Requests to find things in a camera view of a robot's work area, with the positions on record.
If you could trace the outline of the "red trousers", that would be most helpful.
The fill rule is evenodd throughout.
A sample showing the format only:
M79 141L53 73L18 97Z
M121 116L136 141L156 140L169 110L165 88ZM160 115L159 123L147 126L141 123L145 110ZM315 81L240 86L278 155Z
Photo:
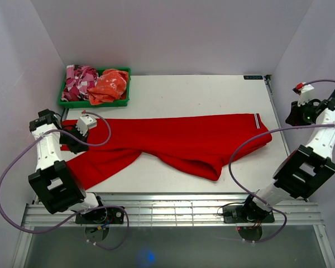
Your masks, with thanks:
M149 154L183 173L217 181L224 166L271 142L258 114L99 119L91 147L68 161L85 189L111 180Z

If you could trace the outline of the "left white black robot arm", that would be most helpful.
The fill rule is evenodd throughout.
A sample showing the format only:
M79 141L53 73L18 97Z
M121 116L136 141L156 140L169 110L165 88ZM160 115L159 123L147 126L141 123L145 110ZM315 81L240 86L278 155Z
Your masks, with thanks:
M68 127L69 135L65 135L61 133L64 127L57 114L49 109L40 111L38 118L29 123L29 130L38 143L36 170L28 176L28 182L51 214L82 210L80 217L84 222L102 223L107 219L101 198L85 192L83 183L61 154L62 145L74 154L88 151L89 130L95 127L97 120L85 114Z

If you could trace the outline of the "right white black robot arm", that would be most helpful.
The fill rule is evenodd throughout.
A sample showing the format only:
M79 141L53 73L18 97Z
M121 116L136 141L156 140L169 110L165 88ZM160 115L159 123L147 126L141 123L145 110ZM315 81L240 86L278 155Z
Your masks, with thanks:
M335 173L335 90L326 100L312 98L311 85L302 88L291 103L285 122L291 126L314 126L308 143L300 145L278 167L274 182L249 195L241 207L248 222L263 221L271 208L285 199L308 198Z

